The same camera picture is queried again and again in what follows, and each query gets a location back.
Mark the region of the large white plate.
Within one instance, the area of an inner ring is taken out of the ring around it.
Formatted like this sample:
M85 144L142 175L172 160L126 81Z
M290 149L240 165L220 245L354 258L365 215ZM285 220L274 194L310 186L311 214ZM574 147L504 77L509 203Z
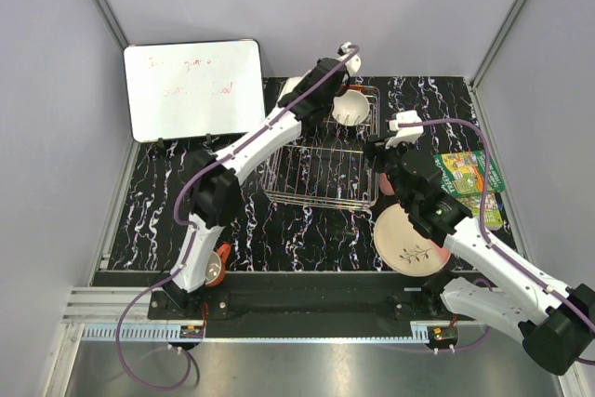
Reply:
M277 100L276 102L279 102L282 97L290 92L292 92L294 90L294 88L296 87L296 85L299 84L299 82L301 81L302 77L301 76L294 76L294 77L289 77L283 84L283 87L281 88Z

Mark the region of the small white bowl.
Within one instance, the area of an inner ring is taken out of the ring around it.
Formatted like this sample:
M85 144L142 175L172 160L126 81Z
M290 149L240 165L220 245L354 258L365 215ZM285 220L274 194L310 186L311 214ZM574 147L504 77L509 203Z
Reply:
M364 94L348 90L340 97L334 98L331 116L343 126L357 126L363 123L370 112L368 99Z

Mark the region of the wire dish rack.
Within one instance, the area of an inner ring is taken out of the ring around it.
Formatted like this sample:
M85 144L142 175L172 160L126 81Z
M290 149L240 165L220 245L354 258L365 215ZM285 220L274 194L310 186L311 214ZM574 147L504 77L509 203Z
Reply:
M331 114L275 152L265 164L262 187L286 205L364 210L378 197L378 174L366 165L364 144L378 132L380 92L352 86L366 96L370 112L357 126L343 126Z

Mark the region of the pink cream floral plate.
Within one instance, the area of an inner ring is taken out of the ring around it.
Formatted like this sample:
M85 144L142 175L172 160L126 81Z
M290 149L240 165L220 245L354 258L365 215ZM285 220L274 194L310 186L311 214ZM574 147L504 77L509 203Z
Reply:
M392 270L409 277L427 277L440 271L451 252L414 229L399 205L391 205L378 216L374 245L382 261Z

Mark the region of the orange mug white inside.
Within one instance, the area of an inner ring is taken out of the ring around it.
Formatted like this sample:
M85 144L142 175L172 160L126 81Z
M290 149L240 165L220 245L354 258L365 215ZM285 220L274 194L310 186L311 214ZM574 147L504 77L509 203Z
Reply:
M217 286L224 280L230 253L230 244L223 244L212 253L205 273L206 287Z

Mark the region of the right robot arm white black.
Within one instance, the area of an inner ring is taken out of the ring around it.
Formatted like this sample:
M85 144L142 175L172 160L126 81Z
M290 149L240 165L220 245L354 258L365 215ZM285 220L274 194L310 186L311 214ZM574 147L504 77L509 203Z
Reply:
M442 171L430 152L382 138L364 144L368 166L394 189L407 228L473 265L498 293L441 273L427 282L423 311L433 319L468 316L519 342L547 372L562 376L594 341L594 291L567 285L488 232L478 218L444 191Z

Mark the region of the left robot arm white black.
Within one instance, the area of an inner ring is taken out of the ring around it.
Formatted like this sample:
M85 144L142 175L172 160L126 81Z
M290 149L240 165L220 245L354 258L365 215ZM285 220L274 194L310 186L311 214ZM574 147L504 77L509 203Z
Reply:
M277 100L259 129L217 152L197 154L198 172L174 205L174 220L187 232L178 260L160 284L168 296L168 308L179 318L192 318L200 310L197 292L206 285L207 266L220 234L241 210L245 179L279 148L327 118L334 99L347 92L350 78L361 65L356 49L318 60Z

